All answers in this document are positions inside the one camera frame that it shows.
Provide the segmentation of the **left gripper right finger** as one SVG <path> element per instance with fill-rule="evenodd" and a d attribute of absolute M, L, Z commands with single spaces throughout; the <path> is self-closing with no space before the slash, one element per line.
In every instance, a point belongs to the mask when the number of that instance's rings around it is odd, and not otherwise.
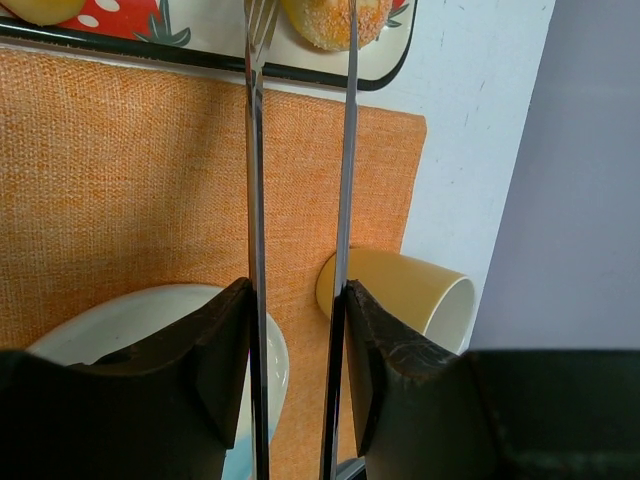
<path fill-rule="evenodd" d="M 346 289 L 357 453 L 370 479 L 635 479 L 635 350 L 454 354 Z"/>

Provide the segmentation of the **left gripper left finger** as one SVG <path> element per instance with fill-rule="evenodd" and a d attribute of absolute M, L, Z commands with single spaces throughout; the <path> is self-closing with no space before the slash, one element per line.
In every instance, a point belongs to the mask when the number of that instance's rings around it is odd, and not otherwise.
<path fill-rule="evenodd" d="M 1 354 L 5 479 L 218 479 L 235 442 L 250 283 L 90 365 Z"/>

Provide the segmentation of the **sugared bagel donut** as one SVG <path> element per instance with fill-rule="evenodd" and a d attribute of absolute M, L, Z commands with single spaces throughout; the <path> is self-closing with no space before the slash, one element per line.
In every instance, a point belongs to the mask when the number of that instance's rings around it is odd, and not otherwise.
<path fill-rule="evenodd" d="M 347 0 L 284 0 L 282 7 L 294 29 L 315 47 L 346 51 L 351 37 L 351 2 Z M 391 12 L 391 0 L 357 1 L 358 46 L 371 43 Z"/>

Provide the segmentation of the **metal serving tongs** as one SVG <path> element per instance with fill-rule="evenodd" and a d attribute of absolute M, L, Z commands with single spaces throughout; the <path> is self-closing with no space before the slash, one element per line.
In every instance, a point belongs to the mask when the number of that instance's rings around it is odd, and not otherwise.
<path fill-rule="evenodd" d="M 348 78 L 325 412 L 319 469 L 321 479 L 335 479 L 337 477 L 339 407 L 346 321 L 346 284 L 356 152 L 359 39 L 357 3 L 355 1 L 348 3 L 347 12 L 350 27 Z M 254 307 L 250 322 L 250 373 L 253 477 L 255 479 L 270 477 L 263 185 L 263 68 L 275 32 L 278 14 L 279 3 L 277 1 L 246 1 L 244 3 L 248 257 Z"/>

